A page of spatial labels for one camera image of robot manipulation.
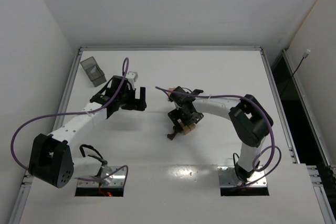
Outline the wide light wood block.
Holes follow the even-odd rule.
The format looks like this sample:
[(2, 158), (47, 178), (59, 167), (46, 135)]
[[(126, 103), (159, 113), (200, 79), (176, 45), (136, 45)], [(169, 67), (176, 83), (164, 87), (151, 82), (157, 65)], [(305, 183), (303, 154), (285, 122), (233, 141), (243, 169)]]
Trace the wide light wood block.
[(182, 129), (185, 127), (184, 123), (180, 119), (178, 119), (178, 123)]

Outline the light wood cube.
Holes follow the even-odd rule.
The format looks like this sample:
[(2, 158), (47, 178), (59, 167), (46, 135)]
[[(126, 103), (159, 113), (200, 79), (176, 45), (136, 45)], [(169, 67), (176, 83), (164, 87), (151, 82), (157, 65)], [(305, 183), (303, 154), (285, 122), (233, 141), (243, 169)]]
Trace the light wood cube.
[(183, 127), (183, 133), (184, 135), (188, 134), (190, 132), (190, 128), (188, 126)]

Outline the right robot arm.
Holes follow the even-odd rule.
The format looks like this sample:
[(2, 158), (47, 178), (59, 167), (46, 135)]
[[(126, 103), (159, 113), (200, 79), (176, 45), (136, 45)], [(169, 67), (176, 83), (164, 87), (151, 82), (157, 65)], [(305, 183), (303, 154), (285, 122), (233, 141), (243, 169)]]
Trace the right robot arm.
[(235, 176), (242, 183), (248, 182), (257, 171), (261, 147), (273, 126), (272, 118), (252, 95), (212, 97), (202, 93), (202, 90), (187, 92), (180, 86), (169, 89), (168, 100), (175, 104), (175, 109), (168, 113), (173, 133), (167, 138), (173, 140), (179, 133), (188, 134), (205, 113), (231, 121), (242, 142), (240, 156), (234, 164)]

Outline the clear smoky plastic box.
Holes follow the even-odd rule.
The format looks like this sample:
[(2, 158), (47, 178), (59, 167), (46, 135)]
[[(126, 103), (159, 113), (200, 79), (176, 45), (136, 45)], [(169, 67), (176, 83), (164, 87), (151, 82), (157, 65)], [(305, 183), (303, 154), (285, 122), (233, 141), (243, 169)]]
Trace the clear smoky plastic box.
[(94, 57), (85, 59), (81, 61), (80, 64), (83, 70), (85, 71), (86, 75), (88, 76), (89, 80), (95, 87), (107, 81), (104, 72), (99, 67)]

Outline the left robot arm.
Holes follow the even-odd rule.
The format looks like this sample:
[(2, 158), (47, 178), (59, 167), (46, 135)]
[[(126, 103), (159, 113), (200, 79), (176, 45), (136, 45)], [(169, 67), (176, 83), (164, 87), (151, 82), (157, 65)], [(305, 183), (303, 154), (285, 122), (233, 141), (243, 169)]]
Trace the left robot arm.
[(119, 109), (146, 109), (144, 87), (140, 88), (140, 97), (135, 97), (137, 78), (137, 72), (133, 71), (125, 77), (113, 76), (68, 123), (49, 135), (35, 137), (29, 174), (56, 188), (64, 187), (71, 179), (103, 183), (112, 176), (114, 171), (107, 170), (108, 162), (100, 153), (74, 158), (72, 151), (90, 131)]

